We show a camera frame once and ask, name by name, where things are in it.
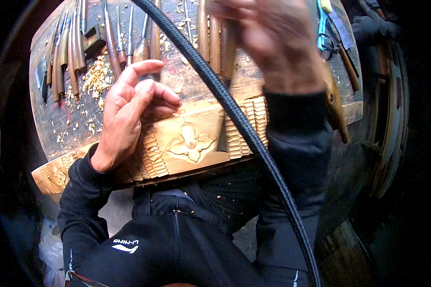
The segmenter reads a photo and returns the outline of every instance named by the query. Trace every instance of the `black sleeve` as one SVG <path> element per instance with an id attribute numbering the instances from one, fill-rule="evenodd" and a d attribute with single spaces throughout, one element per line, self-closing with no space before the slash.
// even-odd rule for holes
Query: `black sleeve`
<path id="1" fill-rule="evenodd" d="M 70 181 L 59 204 L 57 221 L 61 229 L 64 269 L 77 270 L 79 262 L 92 247 L 109 238 L 107 222 L 98 211 L 107 203 L 112 191 L 110 175 L 93 169 L 93 145 L 83 159 L 76 160 L 69 168 Z"/>
<path id="2" fill-rule="evenodd" d="M 325 93 L 288 95 L 264 90 L 264 95 L 270 116 L 268 149 L 294 197 L 313 246 L 332 134 Z M 264 190 L 257 222 L 256 266 L 273 286 L 295 286 L 294 282 L 307 286 L 305 259 L 279 201 L 279 189 L 270 179 Z"/>

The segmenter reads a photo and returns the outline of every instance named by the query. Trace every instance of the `hand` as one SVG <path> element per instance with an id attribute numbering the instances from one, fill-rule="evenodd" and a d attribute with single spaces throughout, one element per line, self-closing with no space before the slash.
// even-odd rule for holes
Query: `hand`
<path id="1" fill-rule="evenodd" d="M 262 70 L 265 88 L 289 94 L 325 89 L 305 0 L 216 0 L 209 10 L 238 21 L 241 44 Z"/>
<path id="2" fill-rule="evenodd" d="M 95 170 L 110 171 L 134 152 L 143 114 L 167 115 L 178 111 L 180 98 L 169 87 L 151 79 L 137 82 L 138 76 L 163 66 L 158 60 L 134 63 L 121 73 L 107 93 L 101 141 L 91 157 Z"/>

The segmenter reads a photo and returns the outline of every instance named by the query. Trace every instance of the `black cable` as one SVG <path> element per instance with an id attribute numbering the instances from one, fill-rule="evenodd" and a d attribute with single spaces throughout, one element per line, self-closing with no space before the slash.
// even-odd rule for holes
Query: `black cable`
<path id="1" fill-rule="evenodd" d="M 300 248 L 304 254 L 306 265 L 308 267 L 309 275 L 312 277 L 312 282 L 315 287 L 320 287 L 318 267 L 313 255 L 313 250 L 306 235 L 305 228 L 300 220 L 300 215 L 295 205 L 294 199 L 282 177 L 276 163 L 271 157 L 270 152 L 262 144 L 257 133 L 252 128 L 251 124 L 243 114 L 235 100 L 225 89 L 222 82 L 220 82 L 217 75 L 209 67 L 201 55 L 193 48 L 188 40 L 182 35 L 181 32 L 174 26 L 174 24 L 149 0 L 132 0 L 133 3 L 138 5 L 155 23 L 161 28 L 166 36 L 176 45 L 179 51 L 188 60 L 191 66 L 195 69 L 198 75 L 203 79 L 209 90 L 217 98 L 219 103 L 227 112 L 227 115 L 235 124 L 243 138 L 246 140 L 249 148 L 254 154 L 259 154 L 265 162 L 268 170 L 276 181 L 281 194 L 283 196 L 282 202 L 285 205 L 286 214 L 292 225 L 292 228 L 297 235 Z"/>

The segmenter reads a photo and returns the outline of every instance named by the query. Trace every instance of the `person's right hand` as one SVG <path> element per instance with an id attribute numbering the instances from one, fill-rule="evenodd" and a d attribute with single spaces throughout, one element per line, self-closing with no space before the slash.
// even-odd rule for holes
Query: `person's right hand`
<path id="1" fill-rule="evenodd" d="M 325 89 L 323 63 L 305 0 L 215 0 L 211 14 L 238 21 L 243 49 L 263 72 L 271 92 Z"/>

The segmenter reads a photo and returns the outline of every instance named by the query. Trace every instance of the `paper tag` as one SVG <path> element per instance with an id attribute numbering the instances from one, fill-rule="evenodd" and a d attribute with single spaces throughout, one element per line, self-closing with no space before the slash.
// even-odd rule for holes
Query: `paper tag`
<path id="1" fill-rule="evenodd" d="M 338 30 L 338 33 L 340 34 L 341 41 L 343 43 L 343 47 L 347 50 L 354 46 L 353 38 L 351 37 L 350 33 L 345 27 L 345 24 L 340 19 L 340 17 L 333 11 L 332 13 L 329 13 L 330 19 L 334 22 L 335 27 Z"/>

